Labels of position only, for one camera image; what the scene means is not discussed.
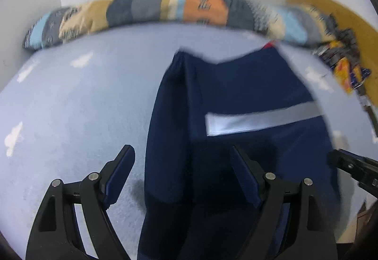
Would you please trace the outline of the wooden headboard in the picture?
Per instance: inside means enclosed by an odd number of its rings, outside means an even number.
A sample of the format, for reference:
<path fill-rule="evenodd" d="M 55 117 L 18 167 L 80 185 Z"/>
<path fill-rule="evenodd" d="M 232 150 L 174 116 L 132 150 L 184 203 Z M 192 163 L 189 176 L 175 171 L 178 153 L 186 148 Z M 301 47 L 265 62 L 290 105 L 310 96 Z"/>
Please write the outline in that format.
<path fill-rule="evenodd" d="M 355 31 L 361 63 L 372 70 L 371 81 L 377 81 L 377 30 L 359 14 L 335 0 L 286 0 L 288 4 L 310 4 L 322 12 L 332 14 L 339 26 Z"/>

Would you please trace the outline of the yellow pink floral garment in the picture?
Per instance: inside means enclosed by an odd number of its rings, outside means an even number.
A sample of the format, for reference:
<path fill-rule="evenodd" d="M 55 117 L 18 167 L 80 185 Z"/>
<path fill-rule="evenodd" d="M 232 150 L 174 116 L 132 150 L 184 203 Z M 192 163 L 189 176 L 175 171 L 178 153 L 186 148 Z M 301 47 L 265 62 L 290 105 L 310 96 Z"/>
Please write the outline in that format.
<path fill-rule="evenodd" d="M 355 51 L 341 41 L 333 41 L 332 47 L 336 55 L 333 75 L 341 88 L 347 94 L 351 94 L 364 82 L 363 70 L 359 64 L 359 50 Z"/>

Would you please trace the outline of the light blue cloud bedsheet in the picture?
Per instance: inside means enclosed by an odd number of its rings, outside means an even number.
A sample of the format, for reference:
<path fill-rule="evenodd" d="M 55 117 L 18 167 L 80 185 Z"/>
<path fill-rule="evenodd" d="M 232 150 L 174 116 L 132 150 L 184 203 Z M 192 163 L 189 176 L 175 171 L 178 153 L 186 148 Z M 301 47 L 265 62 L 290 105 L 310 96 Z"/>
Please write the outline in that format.
<path fill-rule="evenodd" d="M 175 52 L 224 62 L 261 48 L 249 32 L 184 24 L 107 30 L 38 51 L 1 92 L 1 233 L 24 257 L 52 180 L 82 180 L 132 145 L 136 161 L 108 215 L 137 256 L 142 181 L 156 93 Z"/>

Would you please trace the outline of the navy blue work jacket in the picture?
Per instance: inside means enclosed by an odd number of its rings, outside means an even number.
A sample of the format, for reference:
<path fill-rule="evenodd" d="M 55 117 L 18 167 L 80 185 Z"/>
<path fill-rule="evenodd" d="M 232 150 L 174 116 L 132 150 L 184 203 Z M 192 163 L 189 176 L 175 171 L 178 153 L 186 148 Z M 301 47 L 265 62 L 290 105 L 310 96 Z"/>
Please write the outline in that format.
<path fill-rule="evenodd" d="M 274 46 L 218 64 L 179 50 L 160 83 L 146 149 L 139 259 L 235 259 L 256 221 L 231 149 L 297 183 L 310 178 L 335 227 L 331 138 L 311 93 Z"/>

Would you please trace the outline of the patchwork long bolster pillow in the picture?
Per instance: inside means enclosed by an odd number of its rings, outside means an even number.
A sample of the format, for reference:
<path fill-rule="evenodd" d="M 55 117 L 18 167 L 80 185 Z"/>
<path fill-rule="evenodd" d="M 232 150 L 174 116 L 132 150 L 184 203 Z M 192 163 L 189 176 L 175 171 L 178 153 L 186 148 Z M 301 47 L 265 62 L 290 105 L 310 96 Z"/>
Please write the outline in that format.
<path fill-rule="evenodd" d="M 37 51 L 116 26 L 184 22 L 249 30 L 300 46 L 336 38 L 333 19 L 312 5 L 264 5 L 254 0 L 94 0 L 60 7 L 28 30 L 26 50 Z"/>

